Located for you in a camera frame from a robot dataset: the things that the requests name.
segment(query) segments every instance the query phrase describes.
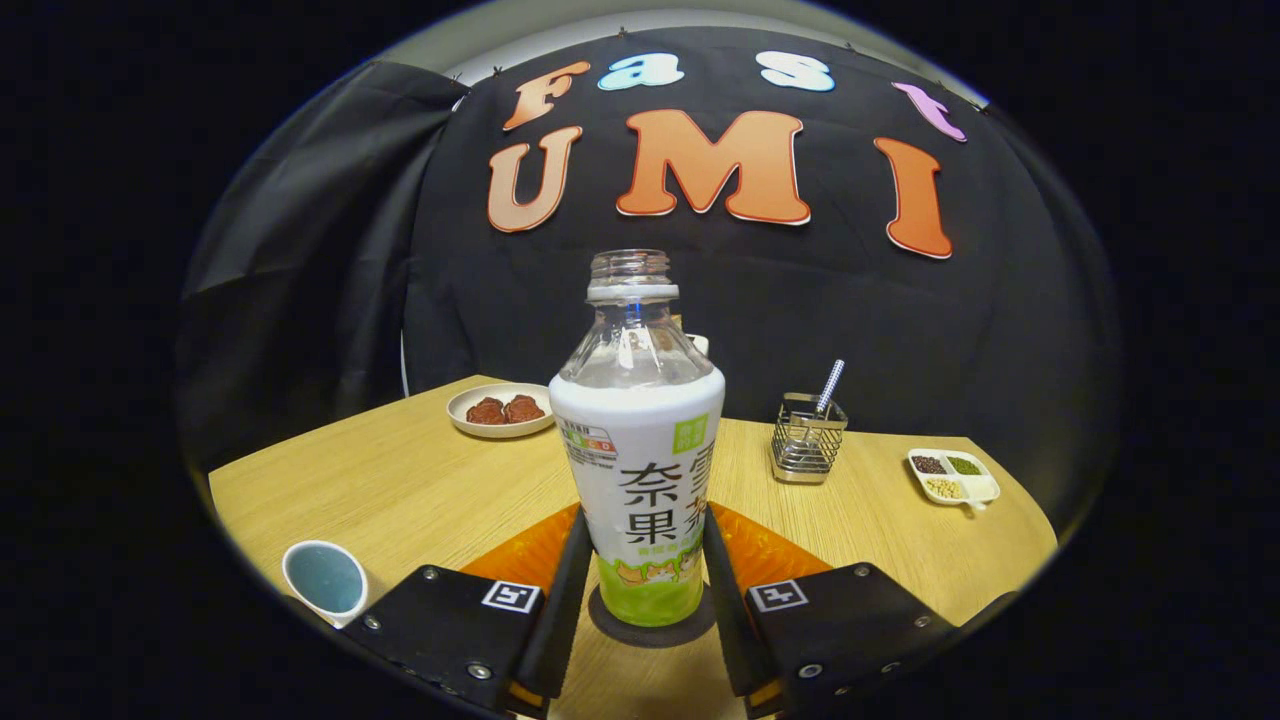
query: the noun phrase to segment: letter m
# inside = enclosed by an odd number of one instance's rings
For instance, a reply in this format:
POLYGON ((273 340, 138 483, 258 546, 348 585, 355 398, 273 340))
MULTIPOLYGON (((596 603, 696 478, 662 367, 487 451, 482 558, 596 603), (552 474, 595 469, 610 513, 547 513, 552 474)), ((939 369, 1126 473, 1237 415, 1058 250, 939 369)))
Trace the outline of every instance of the letter m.
POLYGON ((639 140, 631 190, 618 197, 618 213, 671 213, 676 196, 667 192, 669 167, 698 213, 710 209, 737 170, 737 192, 724 200, 731 215, 786 225, 809 222, 809 206, 796 188, 794 140, 804 129, 799 119, 782 113, 742 113, 714 143, 681 110, 637 113, 627 118, 627 127, 639 140))

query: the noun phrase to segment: wooden table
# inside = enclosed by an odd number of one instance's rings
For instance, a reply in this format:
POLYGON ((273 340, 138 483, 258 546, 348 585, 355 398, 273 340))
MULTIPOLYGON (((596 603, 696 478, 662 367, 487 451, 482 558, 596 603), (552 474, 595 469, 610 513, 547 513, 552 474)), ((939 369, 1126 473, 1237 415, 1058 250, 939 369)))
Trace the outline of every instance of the wooden table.
MULTIPOLYGON (((370 602, 420 565, 461 568, 577 500, 554 427, 479 439, 453 428, 445 402, 486 377, 370 410, 265 448, 210 475, 230 537, 280 591, 285 548, 326 539, 370 575, 370 602)), ((724 419, 709 500, 781 533, 831 565, 870 561, 952 624, 1019 589, 1057 547, 1044 514, 968 438, 845 433, 822 486, 772 479, 772 425, 724 419), (1001 497, 986 512, 929 502, 906 466, 913 447, 963 450, 995 473, 1001 497)), ((588 592, 598 579, 595 564, 588 592)), ((582 602, 564 691, 552 717, 745 716, 730 691, 713 628, 669 650, 603 635, 582 602)))

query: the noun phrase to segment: white cup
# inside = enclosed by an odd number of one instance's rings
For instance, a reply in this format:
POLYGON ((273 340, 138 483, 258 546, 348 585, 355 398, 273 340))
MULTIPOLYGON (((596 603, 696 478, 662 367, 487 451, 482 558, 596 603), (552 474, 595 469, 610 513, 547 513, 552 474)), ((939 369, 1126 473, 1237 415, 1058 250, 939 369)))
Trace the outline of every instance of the white cup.
POLYGON ((284 582, 293 596, 342 629, 369 603, 369 577, 346 548, 325 541, 302 541, 284 551, 284 582))

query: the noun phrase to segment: grain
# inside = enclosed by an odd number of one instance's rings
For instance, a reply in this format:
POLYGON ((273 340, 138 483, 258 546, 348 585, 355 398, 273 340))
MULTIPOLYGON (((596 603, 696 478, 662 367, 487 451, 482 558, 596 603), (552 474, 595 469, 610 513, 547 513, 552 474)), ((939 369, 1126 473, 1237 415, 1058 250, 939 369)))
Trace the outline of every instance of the grain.
POLYGON ((982 469, 980 468, 978 468, 973 462, 969 462, 964 457, 952 457, 952 456, 947 455, 947 460, 951 461, 951 466, 956 469, 956 473, 960 473, 961 475, 980 475, 982 474, 982 469))
POLYGON ((934 495, 940 495, 950 500, 964 498, 964 491, 960 488, 960 484, 954 480, 943 478, 927 478, 924 484, 929 486, 929 489, 932 489, 934 495))
POLYGON ((946 474, 946 469, 942 468, 942 462, 938 462, 936 457, 925 457, 924 455, 913 455, 911 462, 914 462, 915 469, 922 473, 929 473, 932 475, 946 474))

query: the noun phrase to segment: coaster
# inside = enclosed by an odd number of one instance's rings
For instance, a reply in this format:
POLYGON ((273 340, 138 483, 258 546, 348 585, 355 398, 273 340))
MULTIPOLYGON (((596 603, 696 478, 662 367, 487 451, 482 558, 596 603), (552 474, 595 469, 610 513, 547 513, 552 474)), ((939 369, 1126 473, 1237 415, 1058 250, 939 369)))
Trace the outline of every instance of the coaster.
POLYGON ((586 601, 586 612, 602 633, 632 647, 676 647, 696 641, 716 624, 716 609, 712 606, 712 593, 707 583, 703 583, 703 598, 698 601, 698 609, 694 610, 692 615, 673 625, 641 628, 618 620, 604 607, 600 585, 591 591, 591 597, 586 601))

